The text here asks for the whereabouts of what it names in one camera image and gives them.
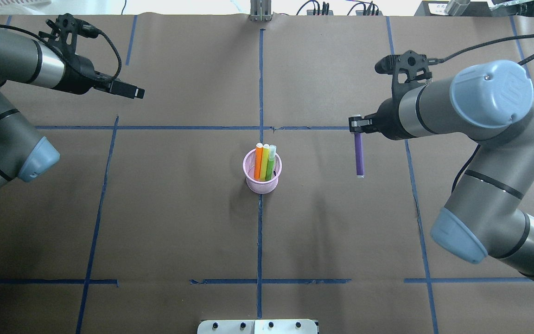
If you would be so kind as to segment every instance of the pen holder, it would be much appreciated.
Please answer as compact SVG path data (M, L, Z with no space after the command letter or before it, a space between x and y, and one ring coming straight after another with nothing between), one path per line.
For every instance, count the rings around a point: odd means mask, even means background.
M271 180L261 182L260 180L254 179L254 150L248 152L244 157L242 162L242 169L244 171L244 176L246 176L246 184L253 192L257 194L266 194L270 193L277 186L278 180L281 173L281 159L278 154L275 154L275 166L274 166L274 175Z

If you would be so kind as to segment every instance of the blue tape line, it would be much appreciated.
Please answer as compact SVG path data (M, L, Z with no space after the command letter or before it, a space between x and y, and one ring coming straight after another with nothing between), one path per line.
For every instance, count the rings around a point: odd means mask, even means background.
M84 282L84 279L0 279L0 284L83 284ZM89 283L119 286L117 279L93 279Z
M386 31L388 33L388 45L390 45L390 54L394 55L394 46L393 46L393 32L390 29L390 17L386 17Z
M38 125L36 129L44 130L113 130L108 125ZM259 130L260 127L218 127L218 126L195 126L195 125L120 125L119 130Z
M510 27L512 27L512 33L515 36L519 36L517 30L516 30L516 23L514 17L510 16ZM523 48L521 47L521 40L517 39L516 41L516 47L519 49L519 55L521 56L521 60L525 59L525 54L523 53ZM528 70L527 64L523 65L523 68L525 68L525 72L527 72L527 77L532 81L533 79L530 77L530 71Z
M257 235L257 319L263 317L263 195L259 195L259 232Z
M430 313L432 314L432 327L434 328L434 334L438 334L438 320L436 318L436 305L434 304L432 280L430 279L430 266L428 264L428 253L426 251L426 239L424 238L424 226L421 222L420 200L417 195L415 173L413 172L413 162L411 161L411 150L409 150L409 142L407 139L405 140L405 151L407 152L407 164L409 165L409 178L411 179L413 200L415 201L415 209L417 210L417 224L420 229L420 246L422 257L424 259L424 271L426 272L426 286L428 287L428 300L430 301Z
M100 220L102 218L102 205L104 204L104 195L106 194L106 185L108 184L108 171L110 170L110 161L113 158L114 142L117 136L117 125L119 124L119 117L114 120L113 136L110 139L110 148L108 149L108 159L106 160L106 170L104 171L104 181L102 182L102 192L100 193L100 203L98 203L98 213L96 215L96 225L94 227L94 236L92 237L92 247L89 250L88 268L85 274L85 282L83 283L82 301L80 305L80 315L78 316L78 325L76 327L76 334L80 334L81 325L83 321L83 312L85 311L85 302L88 298L88 287L90 277L92 275L92 264L94 263L94 253L96 251L96 241L98 239L98 231L100 230Z
M263 279L264 284L346 284L351 282L349 278L318 278L318 279Z
M125 60L125 66L129 66L129 61L131 61L131 49L133 48L133 38L135 37L136 26L137 15L133 16L133 26L131 26L131 38L129 39L129 49L127 50L127 59Z
M259 32L259 142L263 142L263 32Z
M203 281L189 280L191 285L197 284L257 284L254 278L249 279L203 279Z
M203 281L189 280L191 285L203 284L257 284L256 279L203 279ZM346 284L351 282L349 278L315 278L315 279L293 279L293 278L263 278L261 284Z
M37 125L40 130L112 130L110 126Z
M120 130L259 130L260 127L215 127L215 126L138 126L123 125L118 127Z
M240 6L240 4L236 0L230 0L234 6L236 6L236 9L238 9L239 13L244 13L244 9Z
M432 278L432 283L531 283L527 277ZM406 278L404 283L426 283L424 278Z
M274 128L273 131L279 130L344 130L349 131L349 127L327 127L327 126L309 126L309 127L279 127Z
M113 130L114 127L108 125L38 125L36 129L42 130ZM336 127L336 126L321 126L321 125L309 125L309 126L286 126L286 127L266 127L263 126L245 126L245 125L235 125L231 127L220 127L214 125L119 125L117 127L119 130L259 130L261 134L266 129L270 129L273 132L281 130L343 130L349 131L349 127Z

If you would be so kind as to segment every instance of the white bracket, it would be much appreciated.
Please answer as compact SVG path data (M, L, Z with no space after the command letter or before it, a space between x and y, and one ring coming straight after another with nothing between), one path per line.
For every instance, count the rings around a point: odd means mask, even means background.
M260 321L202 321L197 334L318 334L318 321L273 319Z
M271 0L250 0L251 21L271 21Z

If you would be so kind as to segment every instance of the gray robot arm segment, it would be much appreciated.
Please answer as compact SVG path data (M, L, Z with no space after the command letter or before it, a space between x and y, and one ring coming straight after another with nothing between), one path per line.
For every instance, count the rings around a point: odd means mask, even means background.
M406 72L411 82L394 82L394 98L376 114L350 118L350 131L380 131L394 140L459 132L476 141L480 149L441 210L432 238L463 260L479 263L490 255L534 280L534 217L517 209L534 182L532 83L518 64L495 61L418 84L414 73L427 73L426 56L418 63L420 56L408 51L398 57L402 62L394 59L396 68L377 69L393 73L394 81Z
M47 25L51 34L40 32L39 36L16 27L0 27L0 87L11 80L75 94L94 87L131 99L144 97L144 89L117 78L121 58L104 32L68 13L56 22L48 20ZM4 28L27 33L38 41ZM99 34L117 55L114 76L95 71L89 59L76 55L78 35L96 38ZM58 160L59 152L0 93L0 188L16 177L30 182Z

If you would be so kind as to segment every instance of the green marker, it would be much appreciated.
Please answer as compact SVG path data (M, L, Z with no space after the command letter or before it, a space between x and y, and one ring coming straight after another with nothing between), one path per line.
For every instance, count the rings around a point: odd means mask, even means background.
M267 158L267 174L265 174L265 180L271 180L273 177L273 169L275 167L275 151L277 146L269 146L269 158Z

